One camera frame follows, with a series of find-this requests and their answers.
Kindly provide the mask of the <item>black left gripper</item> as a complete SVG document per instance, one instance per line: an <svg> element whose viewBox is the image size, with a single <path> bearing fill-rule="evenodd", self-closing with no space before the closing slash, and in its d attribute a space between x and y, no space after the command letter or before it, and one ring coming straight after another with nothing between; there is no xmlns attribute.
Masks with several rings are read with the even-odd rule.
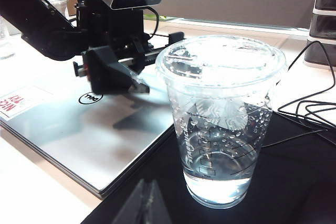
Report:
<svg viewBox="0 0 336 224"><path fill-rule="evenodd" d="M161 0L80 0L77 26L87 45L83 64L73 64L77 76L87 76L95 94L149 93L148 84L139 78L155 50L152 35L144 31L143 11L156 13ZM168 34L168 44L184 40L181 31Z"/></svg>

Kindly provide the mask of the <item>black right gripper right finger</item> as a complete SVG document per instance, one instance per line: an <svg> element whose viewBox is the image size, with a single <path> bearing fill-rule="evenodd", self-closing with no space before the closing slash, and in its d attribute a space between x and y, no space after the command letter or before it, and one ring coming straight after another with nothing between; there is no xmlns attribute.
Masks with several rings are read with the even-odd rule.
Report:
<svg viewBox="0 0 336 224"><path fill-rule="evenodd" d="M146 184L143 196L143 223L171 223L163 196L155 180Z"/></svg>

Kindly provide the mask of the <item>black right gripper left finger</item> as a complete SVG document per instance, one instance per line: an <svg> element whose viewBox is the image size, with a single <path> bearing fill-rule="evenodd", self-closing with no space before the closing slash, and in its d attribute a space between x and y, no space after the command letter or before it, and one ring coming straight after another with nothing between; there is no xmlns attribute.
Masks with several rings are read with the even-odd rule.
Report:
<svg viewBox="0 0 336 224"><path fill-rule="evenodd" d="M112 223L143 223L143 213L148 185L141 179Z"/></svg>

